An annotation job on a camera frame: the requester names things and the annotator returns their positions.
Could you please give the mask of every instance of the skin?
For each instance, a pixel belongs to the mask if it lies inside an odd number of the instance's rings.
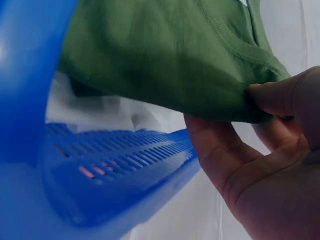
[[[253,125],[270,149],[241,141],[231,123],[185,115],[199,162],[254,240],[320,239],[320,67],[248,89],[275,116]]]

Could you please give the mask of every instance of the blue plastic basket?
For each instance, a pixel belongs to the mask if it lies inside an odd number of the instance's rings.
[[[44,124],[75,0],[0,1],[0,240],[118,239],[200,169],[187,132]]]

